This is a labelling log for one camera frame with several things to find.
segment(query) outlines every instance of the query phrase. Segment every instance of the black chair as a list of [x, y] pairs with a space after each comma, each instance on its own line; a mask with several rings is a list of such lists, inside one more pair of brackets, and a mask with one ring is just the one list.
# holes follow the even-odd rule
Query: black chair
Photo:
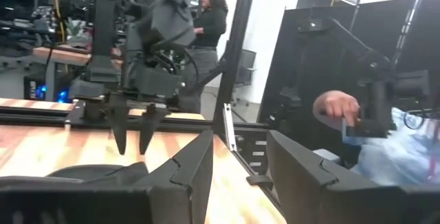
[[235, 78], [234, 91], [232, 92], [231, 99], [231, 104], [234, 107], [241, 101], [241, 99], [237, 97], [237, 90], [252, 84], [252, 75], [256, 70], [254, 68], [255, 56], [256, 52], [251, 52], [247, 49], [241, 51], [239, 70]]

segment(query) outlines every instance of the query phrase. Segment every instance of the woman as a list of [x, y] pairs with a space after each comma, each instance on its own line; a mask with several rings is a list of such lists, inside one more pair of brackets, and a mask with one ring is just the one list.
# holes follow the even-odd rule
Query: woman
[[[226, 32], [226, 14], [228, 6], [225, 0], [201, 0], [203, 12], [194, 20], [196, 39], [189, 48], [190, 55], [197, 65], [199, 78], [194, 65], [187, 64], [182, 73], [187, 87], [205, 78], [217, 66], [217, 44], [220, 36]], [[194, 94], [181, 93], [180, 109], [187, 113], [201, 112], [201, 94], [203, 89]]]
[[[319, 113], [325, 111], [327, 116]], [[355, 126], [358, 121], [357, 100], [341, 91], [328, 91], [313, 104], [313, 114], [322, 123], [343, 131], [343, 122]], [[351, 170], [383, 186], [440, 183], [440, 133], [438, 120], [425, 120], [392, 110], [397, 130], [387, 139], [346, 137], [344, 143], [361, 146], [358, 163]]]

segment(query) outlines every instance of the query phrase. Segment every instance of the black metal frame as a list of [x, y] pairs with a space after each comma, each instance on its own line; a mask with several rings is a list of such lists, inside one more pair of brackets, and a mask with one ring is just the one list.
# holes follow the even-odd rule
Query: black metal frame
[[[108, 13], [107, 11], [113, 10], [116, 0], [96, 0], [101, 2], [101, 9], [96, 9], [96, 19], [100, 20], [100, 14]], [[245, 30], [248, 24], [248, 17], [250, 14], [250, 8], [252, 0], [237, 0], [236, 12], [234, 14], [234, 20], [232, 22], [232, 29], [230, 34], [229, 44], [230, 49], [227, 51], [226, 60], [227, 68], [229, 70], [223, 73], [221, 84], [219, 88], [219, 95], [214, 112], [214, 120], [188, 120], [188, 119], [176, 119], [166, 118], [163, 120], [158, 128], [158, 131], [162, 132], [176, 132], [176, 133], [200, 133], [207, 129], [213, 129], [216, 135], [218, 135], [223, 142], [226, 140], [226, 128], [223, 119], [223, 104], [229, 103], [232, 97], [232, 91], [234, 88], [235, 76], [239, 67], [239, 58], [241, 55], [241, 49], [243, 46], [243, 40], [245, 36]], [[105, 16], [105, 21], [96, 22], [98, 27], [96, 30], [107, 31], [98, 36], [104, 35], [102, 38], [98, 38], [95, 34], [94, 40], [99, 41], [99, 46], [93, 47], [92, 54], [94, 56], [110, 57], [110, 41], [109, 37], [105, 38], [105, 34], [109, 34], [108, 27], [112, 27], [113, 19]], [[88, 129], [109, 129], [110, 126], [106, 121], [102, 122], [86, 122], [82, 118], [81, 104], [77, 102], [72, 111], [54, 111], [43, 109], [29, 109], [29, 108], [16, 108], [16, 107], [0, 107], [0, 125], [24, 125], [24, 126], [53, 126], [62, 127], [66, 125], [65, 120], [72, 120], [68, 122], [71, 128], [88, 128]], [[128, 129], [132, 131], [138, 131], [139, 124], [133, 122], [129, 125]], [[236, 135], [256, 135], [266, 137], [267, 127], [265, 124], [248, 124], [248, 123], [236, 123], [234, 124], [234, 131]], [[240, 164], [246, 169], [250, 175], [256, 173], [250, 167], [250, 165], [242, 158], [238, 152], [232, 152]], [[272, 195], [270, 189], [261, 188], [261, 190], [267, 195], [268, 199], [274, 204], [274, 206], [280, 209], [278, 201]]]

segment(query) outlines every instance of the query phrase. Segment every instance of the light blue shirt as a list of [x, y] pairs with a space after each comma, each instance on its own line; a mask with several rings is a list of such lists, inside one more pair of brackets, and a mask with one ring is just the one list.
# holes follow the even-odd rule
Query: light blue shirt
[[[404, 114], [393, 108], [397, 130], [386, 139], [347, 137], [343, 132], [344, 143], [362, 147], [358, 163], [351, 170], [383, 186], [440, 183], [440, 142], [433, 139], [440, 121], [425, 119], [420, 128], [413, 130], [404, 124]], [[405, 118], [412, 128], [422, 122], [421, 117], [410, 114]]]

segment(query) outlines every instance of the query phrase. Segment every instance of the metal bracket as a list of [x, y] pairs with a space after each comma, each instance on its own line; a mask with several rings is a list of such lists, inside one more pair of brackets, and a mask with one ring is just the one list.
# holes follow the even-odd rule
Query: metal bracket
[[234, 120], [232, 119], [230, 104], [224, 104], [223, 106], [223, 120], [225, 120], [226, 145], [231, 152], [236, 152], [237, 144], [235, 142]]

